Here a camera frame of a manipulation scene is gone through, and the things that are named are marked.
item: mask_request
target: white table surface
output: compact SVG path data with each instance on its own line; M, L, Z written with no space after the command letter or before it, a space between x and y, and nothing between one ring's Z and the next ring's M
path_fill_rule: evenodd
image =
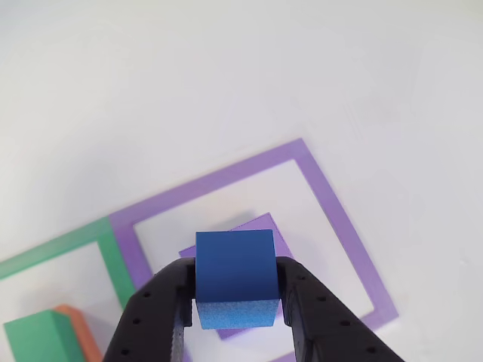
M0 0L0 259L303 137L401 314L380 336L480 360L481 4Z

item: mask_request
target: block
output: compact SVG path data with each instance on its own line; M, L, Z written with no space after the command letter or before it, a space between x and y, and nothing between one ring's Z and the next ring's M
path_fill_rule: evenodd
M41 311L5 324L16 362L85 362L69 317Z
M272 230L196 233L196 305L203 329L272 326L278 299Z
M270 213L265 213L262 216L257 217L245 224L237 226L236 228L232 229L232 231L240 231L240 230L266 230L270 229L273 231L273 241L275 244L275 254L276 256L288 256L289 258L294 258L290 248L288 247L287 243L285 242L283 236L281 236L280 230L278 230L278 226L275 224L275 221L272 218ZM184 250L179 252L182 258L194 258L196 256L196 246L193 245L192 247L188 247Z
M81 346L86 362L102 362L103 355L100 352L96 340L92 336L91 330L84 319L84 315L77 308L70 305L59 305L54 308L55 311L62 313L70 318L70 323L74 328L78 343Z
M275 244L275 254L276 256L289 256L293 258L292 252L288 247L287 243L285 242L284 238L281 235L281 232L278 230L275 221L272 218L270 213L265 213L262 216L257 217L245 224L237 226L236 228L232 229L232 231L240 231L240 230L264 230L264 229L271 229L273 232L273 241ZM195 257L196 256L196 246L193 245L192 247L188 247L184 250L179 252L182 258L188 257ZM277 316L282 314L282 309L280 303L278 304L278 311ZM248 330L248 328L234 328L234 329L226 329L226 330L217 330L218 336L221 339L227 339L231 336L235 336L239 333Z

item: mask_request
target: blue cube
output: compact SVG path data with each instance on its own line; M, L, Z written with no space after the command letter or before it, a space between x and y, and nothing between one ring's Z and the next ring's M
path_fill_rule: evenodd
M196 305L203 329L270 327L278 300L272 230L196 233Z

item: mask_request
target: purple square frame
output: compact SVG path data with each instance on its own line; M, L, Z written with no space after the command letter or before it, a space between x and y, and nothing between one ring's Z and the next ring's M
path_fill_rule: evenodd
M134 231L135 224L292 160L297 163L325 212L374 306L374 310L362 317L362 321L375 330L397 318L398 312L368 252L327 178L302 139L262 152L109 215L119 249L134 286L139 289L153 274Z

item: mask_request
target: green square frame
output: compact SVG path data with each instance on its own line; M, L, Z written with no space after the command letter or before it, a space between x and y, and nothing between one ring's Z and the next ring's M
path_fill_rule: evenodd
M136 289L115 240L111 222L107 217L0 262L0 281L93 242L97 242L99 246L114 291L124 309L129 297L134 294Z

